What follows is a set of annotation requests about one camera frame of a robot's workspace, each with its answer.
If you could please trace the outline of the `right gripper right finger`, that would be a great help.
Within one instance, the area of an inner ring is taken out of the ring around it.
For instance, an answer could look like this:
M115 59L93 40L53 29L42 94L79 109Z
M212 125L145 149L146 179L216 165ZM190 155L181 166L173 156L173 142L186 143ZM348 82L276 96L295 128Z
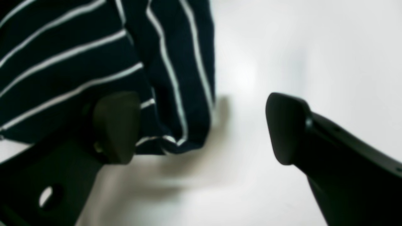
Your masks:
M400 162L295 96L271 93L265 114L276 159L306 175L327 225L402 224Z

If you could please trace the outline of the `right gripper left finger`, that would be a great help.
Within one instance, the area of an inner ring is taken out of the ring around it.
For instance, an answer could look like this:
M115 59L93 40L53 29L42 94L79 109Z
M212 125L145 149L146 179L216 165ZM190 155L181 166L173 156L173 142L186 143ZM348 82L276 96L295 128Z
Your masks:
M131 162L140 112L135 92L102 97L78 119L1 163L1 223L74 226L99 170Z

